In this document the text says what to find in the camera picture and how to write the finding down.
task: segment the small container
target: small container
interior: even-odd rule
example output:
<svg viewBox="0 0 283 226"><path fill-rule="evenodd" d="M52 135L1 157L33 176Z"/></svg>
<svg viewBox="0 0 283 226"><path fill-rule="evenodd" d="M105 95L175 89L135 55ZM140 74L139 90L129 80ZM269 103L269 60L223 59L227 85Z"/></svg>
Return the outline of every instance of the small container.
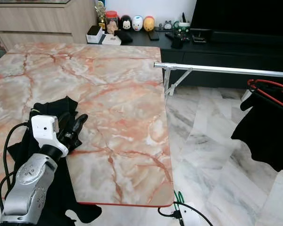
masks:
<svg viewBox="0 0 283 226"><path fill-rule="evenodd" d="M118 30L117 12L107 11L106 12L106 28L107 33L114 34L115 30Z"/></svg>

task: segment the red hanger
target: red hanger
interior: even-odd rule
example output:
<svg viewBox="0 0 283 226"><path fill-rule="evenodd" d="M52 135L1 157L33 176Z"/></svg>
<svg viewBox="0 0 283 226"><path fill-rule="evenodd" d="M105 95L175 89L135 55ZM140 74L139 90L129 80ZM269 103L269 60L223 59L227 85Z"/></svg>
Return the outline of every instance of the red hanger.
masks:
<svg viewBox="0 0 283 226"><path fill-rule="evenodd" d="M252 87L253 89L257 90L258 92L260 92L261 94L263 94L264 96L268 97L269 99L272 99L273 101L275 101L276 103L278 103L279 105L283 106L283 102L277 100L276 98L272 97L271 95L267 94L266 92L264 92L263 90L259 89L256 87L256 83L257 82L264 82L264 83L269 83L269 84L273 84L275 86L281 87L283 89L283 84L280 84L278 82L274 82L274 81L269 81L269 80L264 80L264 79L250 79L247 81L247 84Z"/></svg>

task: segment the marble table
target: marble table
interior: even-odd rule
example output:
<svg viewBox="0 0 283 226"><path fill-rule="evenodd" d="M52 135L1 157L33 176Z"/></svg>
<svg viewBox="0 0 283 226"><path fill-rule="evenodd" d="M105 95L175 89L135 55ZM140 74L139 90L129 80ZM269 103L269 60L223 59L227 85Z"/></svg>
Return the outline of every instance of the marble table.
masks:
<svg viewBox="0 0 283 226"><path fill-rule="evenodd" d="M34 103L66 95L89 115L67 157L78 202L168 206L173 178L162 70L154 47L16 45L0 59L0 181L9 130ZM10 144L19 142L18 129ZM8 156L11 171L13 160Z"/></svg>
<svg viewBox="0 0 283 226"><path fill-rule="evenodd" d="M16 4L66 4L70 0L0 0L0 4L10 4L10 3L16 3Z"/></svg>

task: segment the green cable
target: green cable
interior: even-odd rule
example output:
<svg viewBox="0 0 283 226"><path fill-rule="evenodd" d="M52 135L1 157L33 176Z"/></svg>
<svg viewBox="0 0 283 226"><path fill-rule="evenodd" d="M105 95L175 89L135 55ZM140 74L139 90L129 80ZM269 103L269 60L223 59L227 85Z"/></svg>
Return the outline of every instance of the green cable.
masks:
<svg viewBox="0 0 283 226"><path fill-rule="evenodd" d="M174 190L174 194L175 194L176 199L177 199L177 194L176 194L175 190ZM177 199L177 201L178 201L178 199ZM175 203L173 203L173 205L174 205L174 207L175 207L175 210L177 210Z"/></svg>
<svg viewBox="0 0 283 226"><path fill-rule="evenodd" d="M180 191L178 192L178 195L176 194L176 191L174 191L174 194L175 194L177 202L184 203L183 194Z"/></svg>
<svg viewBox="0 0 283 226"><path fill-rule="evenodd" d="M178 196L179 196L179 202L184 203L183 194L180 191L178 192Z"/></svg>

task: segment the figurine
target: figurine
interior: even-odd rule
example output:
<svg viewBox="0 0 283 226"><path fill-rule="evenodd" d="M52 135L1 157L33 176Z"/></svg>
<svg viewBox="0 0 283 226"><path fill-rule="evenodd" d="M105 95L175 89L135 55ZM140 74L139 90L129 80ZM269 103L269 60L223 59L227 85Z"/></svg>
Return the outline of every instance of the figurine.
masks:
<svg viewBox="0 0 283 226"><path fill-rule="evenodd" d="M164 29L165 30L171 30L172 29L172 22L169 20L169 21L165 21L165 25L164 25Z"/></svg>
<svg viewBox="0 0 283 226"><path fill-rule="evenodd" d="M132 28L135 31L140 31L140 29L142 28L142 22L143 19L141 16L134 16L132 20Z"/></svg>
<svg viewBox="0 0 283 226"><path fill-rule="evenodd" d="M146 16L146 18L143 21L143 28L147 31L150 32L154 29L154 17L152 16Z"/></svg>
<svg viewBox="0 0 283 226"><path fill-rule="evenodd" d="M118 23L119 27L124 30L129 30L132 27L131 18L128 15L123 15Z"/></svg>

